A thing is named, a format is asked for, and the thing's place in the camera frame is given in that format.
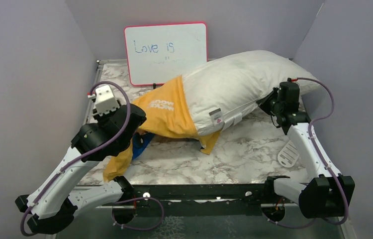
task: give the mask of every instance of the white logo on yellow fabric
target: white logo on yellow fabric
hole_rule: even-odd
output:
[[[154,100],[148,105],[148,108],[159,108],[164,110],[174,111],[174,103],[169,101]]]

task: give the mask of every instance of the yellow fabric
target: yellow fabric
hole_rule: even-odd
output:
[[[194,122],[185,101],[182,76],[175,77],[163,86],[137,98],[132,104],[146,113],[147,120],[138,128],[168,138],[198,138],[205,148],[201,152],[210,154],[220,136],[220,131],[198,136]],[[105,182],[125,173],[132,159],[132,142],[127,150],[112,157],[107,164],[103,179]]]

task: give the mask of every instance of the white pillow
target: white pillow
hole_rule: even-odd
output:
[[[273,87],[297,77],[315,79],[289,59],[268,51],[226,56],[182,75],[186,104],[200,136],[237,124]],[[302,95],[318,88],[310,81],[299,81],[299,85]],[[225,124],[213,123],[209,113],[217,109]]]

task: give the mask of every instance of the dark gray floor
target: dark gray floor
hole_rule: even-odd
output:
[[[270,224],[264,217],[218,216],[218,217],[167,217],[157,229],[138,232],[113,227],[111,209],[94,209],[79,216],[57,239],[342,239],[341,228],[323,220],[306,229],[291,230]],[[131,226],[149,227],[158,218],[134,218]],[[286,209],[283,223],[301,225],[307,222],[297,207]]]

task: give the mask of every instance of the blue fabric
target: blue fabric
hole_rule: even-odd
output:
[[[134,134],[134,136],[132,137],[132,160],[136,159],[142,154],[153,137],[153,133],[146,133],[143,135],[140,135],[139,133]]]

